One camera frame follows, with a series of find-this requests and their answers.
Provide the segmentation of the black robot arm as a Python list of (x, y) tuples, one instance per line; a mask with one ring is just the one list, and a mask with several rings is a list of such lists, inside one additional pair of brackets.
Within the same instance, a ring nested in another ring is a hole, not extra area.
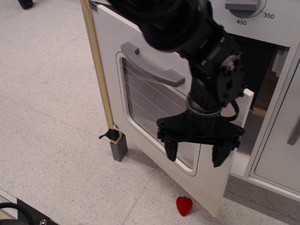
[(174, 161), (180, 142), (212, 145), (214, 167), (221, 166), (240, 145), (242, 127), (236, 116), (221, 111), (244, 96), (240, 47), (213, 19), (208, 0), (112, 0), (123, 17), (136, 23), (146, 42), (162, 52), (176, 52), (188, 60), (192, 76), (187, 110), (158, 119), (158, 138)]

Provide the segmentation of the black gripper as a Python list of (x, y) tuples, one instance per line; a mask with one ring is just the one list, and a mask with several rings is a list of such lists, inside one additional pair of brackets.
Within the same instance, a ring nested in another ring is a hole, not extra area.
[(244, 128), (226, 121), (219, 116), (198, 117), (185, 111), (181, 114), (157, 120), (157, 138), (165, 142), (165, 151), (169, 160), (177, 157), (178, 143), (200, 143), (213, 145), (213, 167), (220, 167), (240, 145)]

